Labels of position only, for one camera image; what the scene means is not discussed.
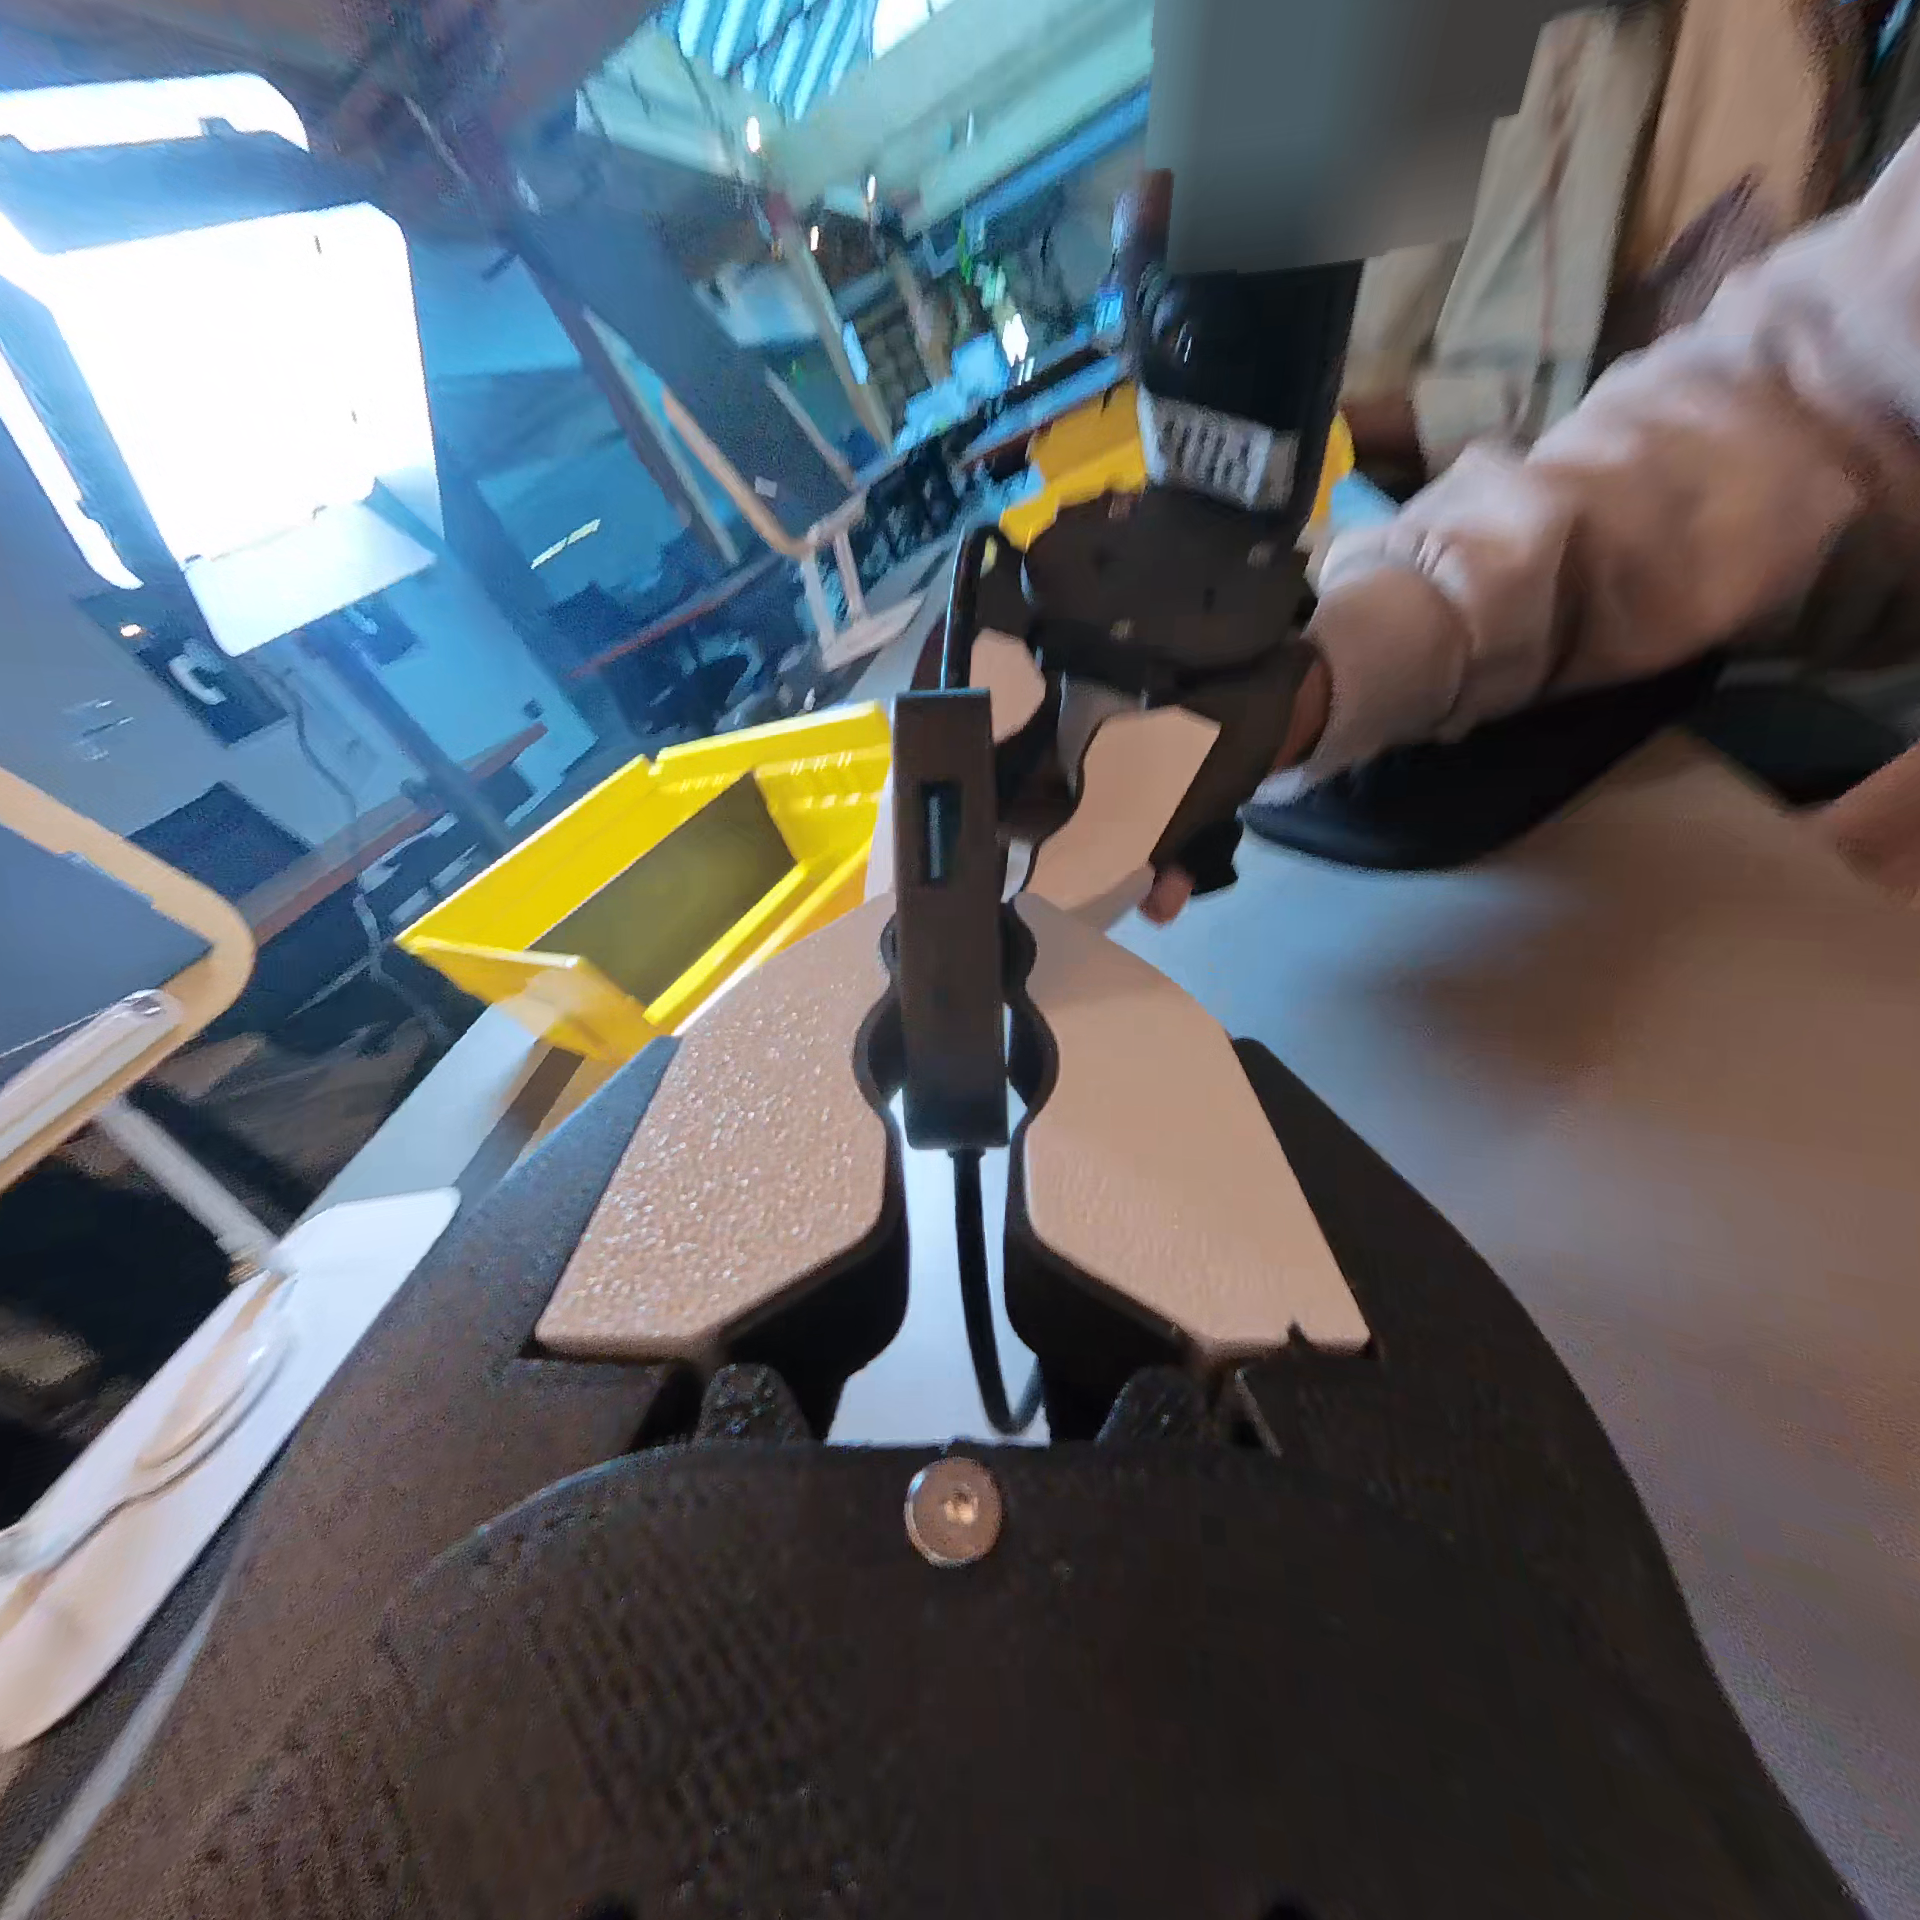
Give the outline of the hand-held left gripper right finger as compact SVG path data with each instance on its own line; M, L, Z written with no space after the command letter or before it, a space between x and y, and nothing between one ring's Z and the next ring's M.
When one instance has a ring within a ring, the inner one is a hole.
M1009 1172L1003 1294L1049 1395L1146 1367L1200 1379L1369 1331L1250 1074L1212 1017L1043 901L1017 1007L1033 1092Z

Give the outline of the white board stand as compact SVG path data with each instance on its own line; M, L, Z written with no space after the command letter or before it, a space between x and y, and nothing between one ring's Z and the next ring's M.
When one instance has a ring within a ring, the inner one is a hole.
M226 1305L3 1529L7 1754L103 1686L457 1210L455 1190L425 1188L274 1238L125 1100L133 1070L182 1039L178 1001L141 993L3 1051L5 1188L91 1124L236 1274Z

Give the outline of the bright window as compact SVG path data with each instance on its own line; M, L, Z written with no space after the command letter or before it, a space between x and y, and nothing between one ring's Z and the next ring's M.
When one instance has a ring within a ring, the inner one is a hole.
M395 222L262 79L7 91L1 413L89 573L228 660L435 563Z

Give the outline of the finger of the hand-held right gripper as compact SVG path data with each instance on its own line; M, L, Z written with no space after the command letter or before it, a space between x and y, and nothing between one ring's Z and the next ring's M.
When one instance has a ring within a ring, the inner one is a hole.
M1051 692L1043 668L1017 638L983 630L971 640L971 690L989 704L995 748L1007 748L1047 726Z
M1216 738L1218 724L1186 708L1126 708L1103 718L1081 756L1065 825L1031 857L1031 899L1079 921L1118 921L1136 909Z

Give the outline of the black wall sign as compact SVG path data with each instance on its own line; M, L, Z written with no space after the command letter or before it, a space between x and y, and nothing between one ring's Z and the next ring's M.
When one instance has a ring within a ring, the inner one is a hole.
M198 614L141 606L117 618L131 658L220 748L238 748L292 722L286 704L208 638Z

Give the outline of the person's beige top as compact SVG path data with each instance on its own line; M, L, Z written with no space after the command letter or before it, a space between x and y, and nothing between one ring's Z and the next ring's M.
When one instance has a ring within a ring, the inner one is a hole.
M1535 445L1614 361L1833 206L1895 5L1583 5L1543 27L1465 236L1361 274L1340 413L1403 501Z

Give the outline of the yellow plastic bin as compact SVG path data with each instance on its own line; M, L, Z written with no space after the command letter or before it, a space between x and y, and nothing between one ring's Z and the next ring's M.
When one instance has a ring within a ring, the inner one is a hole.
M744 774L760 782L796 869L658 1007L634 1005L579 959L533 951L541 933ZM415 919L395 945L549 1045L627 1062L862 903L887 776L889 730L877 706L638 758Z
M1306 475L1302 435L1120 383L1045 427L1027 455L1027 493L995 519L995 537L1023 553L1065 511L1146 489L1190 495L1294 533L1322 527L1334 491L1353 473L1342 415Z

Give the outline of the person's right hand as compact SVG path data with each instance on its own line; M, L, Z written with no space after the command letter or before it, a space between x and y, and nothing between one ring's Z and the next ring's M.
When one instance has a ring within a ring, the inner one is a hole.
M1264 782L1312 754L1328 722L1330 676L1318 652L1294 640L1192 698L1192 712L1218 722L1218 736L1154 845L1138 901L1138 917L1150 925L1170 925L1194 895L1232 885L1238 812Z

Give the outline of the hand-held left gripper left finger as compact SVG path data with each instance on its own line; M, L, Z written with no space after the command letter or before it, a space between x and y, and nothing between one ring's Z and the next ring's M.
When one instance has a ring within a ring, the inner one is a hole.
M672 1047L533 1341L842 1389L907 1302L903 1172L868 1045L887 913L784 949Z

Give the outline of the black bin divider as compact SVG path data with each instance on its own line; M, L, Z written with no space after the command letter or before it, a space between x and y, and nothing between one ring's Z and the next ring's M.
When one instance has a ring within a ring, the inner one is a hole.
M760 782L744 774L541 933L533 951L579 959L652 1009L794 869Z

